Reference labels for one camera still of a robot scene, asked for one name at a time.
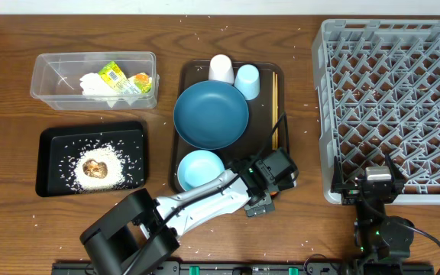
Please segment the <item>white rice pile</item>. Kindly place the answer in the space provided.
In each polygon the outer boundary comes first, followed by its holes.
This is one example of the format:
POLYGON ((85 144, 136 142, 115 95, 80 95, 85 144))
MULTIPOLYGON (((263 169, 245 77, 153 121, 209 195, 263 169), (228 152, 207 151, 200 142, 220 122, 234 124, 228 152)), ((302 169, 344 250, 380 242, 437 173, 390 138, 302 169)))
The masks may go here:
POLYGON ((68 158, 70 176, 66 179, 71 182, 70 187, 80 192, 95 192, 114 189, 125 181, 123 166, 125 161, 115 147, 105 144, 93 149, 79 152, 77 157, 68 158), (88 177, 84 174, 82 165, 88 160, 94 159, 106 163, 108 175, 104 179, 88 177))

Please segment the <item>light blue bowl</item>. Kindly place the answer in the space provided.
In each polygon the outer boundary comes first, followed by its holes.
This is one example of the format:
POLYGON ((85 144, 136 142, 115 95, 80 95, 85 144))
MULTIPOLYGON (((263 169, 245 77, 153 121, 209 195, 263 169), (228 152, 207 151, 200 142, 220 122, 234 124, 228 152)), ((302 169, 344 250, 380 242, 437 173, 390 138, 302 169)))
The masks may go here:
POLYGON ((176 175, 180 186, 189 191, 214 180, 224 171, 224 164, 216 154, 195 150, 180 161, 176 175))

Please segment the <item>golden brown food scrap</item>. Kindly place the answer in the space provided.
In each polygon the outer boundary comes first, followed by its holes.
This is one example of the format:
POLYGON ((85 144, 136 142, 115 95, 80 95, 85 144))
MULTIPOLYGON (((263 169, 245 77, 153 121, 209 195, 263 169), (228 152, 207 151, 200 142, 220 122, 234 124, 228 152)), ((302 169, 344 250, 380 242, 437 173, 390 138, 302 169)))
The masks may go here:
POLYGON ((108 167, 104 162, 98 162, 94 159, 88 159, 82 165, 82 171, 88 177, 104 179, 108 175, 108 167))

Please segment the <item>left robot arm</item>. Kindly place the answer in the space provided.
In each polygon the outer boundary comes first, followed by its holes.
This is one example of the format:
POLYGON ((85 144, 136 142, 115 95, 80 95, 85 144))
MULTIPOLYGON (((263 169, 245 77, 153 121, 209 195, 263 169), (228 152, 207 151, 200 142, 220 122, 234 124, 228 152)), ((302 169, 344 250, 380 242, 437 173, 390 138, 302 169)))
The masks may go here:
POLYGON ((179 248, 188 231, 293 188, 298 175, 293 159, 279 148, 265 158, 239 161, 214 180, 173 196, 152 198, 146 189, 134 191, 79 239, 97 274, 149 274, 179 248))

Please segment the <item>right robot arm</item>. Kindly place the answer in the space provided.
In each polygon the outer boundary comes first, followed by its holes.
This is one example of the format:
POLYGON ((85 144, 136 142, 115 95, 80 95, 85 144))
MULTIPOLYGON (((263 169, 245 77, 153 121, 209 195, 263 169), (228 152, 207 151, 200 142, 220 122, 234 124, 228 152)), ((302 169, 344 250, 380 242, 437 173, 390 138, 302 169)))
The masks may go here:
POLYGON ((388 216, 385 205, 394 202, 403 191, 405 178, 385 156, 383 166, 366 167, 364 175, 353 183, 345 183, 341 164, 334 159, 331 191, 341 195, 342 205, 353 205, 354 243, 361 256, 344 263, 340 274, 402 274, 403 260, 410 256, 414 239, 413 223, 398 216, 388 216))

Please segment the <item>wooden chopstick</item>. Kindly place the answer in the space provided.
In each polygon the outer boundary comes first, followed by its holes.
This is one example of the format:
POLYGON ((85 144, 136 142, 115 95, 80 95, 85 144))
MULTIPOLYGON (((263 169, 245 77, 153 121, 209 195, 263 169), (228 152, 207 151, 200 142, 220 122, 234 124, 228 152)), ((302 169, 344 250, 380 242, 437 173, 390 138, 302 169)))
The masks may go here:
MULTIPOLYGON (((273 109, 273 125, 276 126, 278 119, 278 75, 273 72, 273 95, 272 95, 272 109, 273 109)), ((278 130, 276 128, 273 134, 273 150, 278 148, 278 130)))
MULTIPOLYGON (((272 74, 272 126, 275 127, 277 123, 277 74, 273 71, 272 74)), ((277 149, 277 130, 272 135, 272 149, 277 149)))

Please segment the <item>dark blue plate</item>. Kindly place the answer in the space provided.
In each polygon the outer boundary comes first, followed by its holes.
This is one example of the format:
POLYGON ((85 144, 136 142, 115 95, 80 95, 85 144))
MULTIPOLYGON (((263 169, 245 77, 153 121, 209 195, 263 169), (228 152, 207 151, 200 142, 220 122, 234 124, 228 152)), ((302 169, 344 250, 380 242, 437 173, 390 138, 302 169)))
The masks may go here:
POLYGON ((179 136, 194 147, 227 147, 244 133, 249 109, 244 96, 225 82, 202 81, 185 89, 176 100, 173 122, 179 136))

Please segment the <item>green snack wrapper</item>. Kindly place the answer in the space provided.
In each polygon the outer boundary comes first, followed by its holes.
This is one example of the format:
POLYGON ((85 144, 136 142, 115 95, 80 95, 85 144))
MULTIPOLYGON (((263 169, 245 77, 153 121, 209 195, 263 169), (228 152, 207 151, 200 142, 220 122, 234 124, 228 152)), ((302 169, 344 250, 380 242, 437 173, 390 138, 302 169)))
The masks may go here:
POLYGON ((138 73, 127 77, 115 61, 106 64, 99 72, 101 79, 119 94, 147 94, 152 89, 152 77, 138 73))

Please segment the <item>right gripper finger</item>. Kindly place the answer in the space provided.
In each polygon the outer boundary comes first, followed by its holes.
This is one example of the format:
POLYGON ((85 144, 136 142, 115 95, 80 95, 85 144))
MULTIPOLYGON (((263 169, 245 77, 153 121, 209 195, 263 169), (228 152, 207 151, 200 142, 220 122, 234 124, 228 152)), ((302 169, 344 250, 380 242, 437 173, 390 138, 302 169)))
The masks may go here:
POLYGON ((341 186, 343 183, 344 183, 344 177, 341 169, 341 162, 337 157, 334 157, 332 185, 341 186))
POLYGON ((389 168, 391 179, 393 182, 404 183, 405 177, 393 162, 389 154, 385 154, 385 165, 389 168))

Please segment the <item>white napkin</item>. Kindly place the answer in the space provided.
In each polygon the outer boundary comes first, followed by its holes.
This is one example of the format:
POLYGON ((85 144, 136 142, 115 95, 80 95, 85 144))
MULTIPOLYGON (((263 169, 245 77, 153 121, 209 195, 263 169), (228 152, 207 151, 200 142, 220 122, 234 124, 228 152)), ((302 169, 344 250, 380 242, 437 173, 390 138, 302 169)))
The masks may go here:
POLYGON ((110 108, 113 108, 119 100, 125 100, 129 105, 135 102, 134 99, 122 98, 121 94, 110 87, 98 73, 88 73, 79 81, 83 95, 90 95, 90 99, 96 101, 107 102, 110 108))

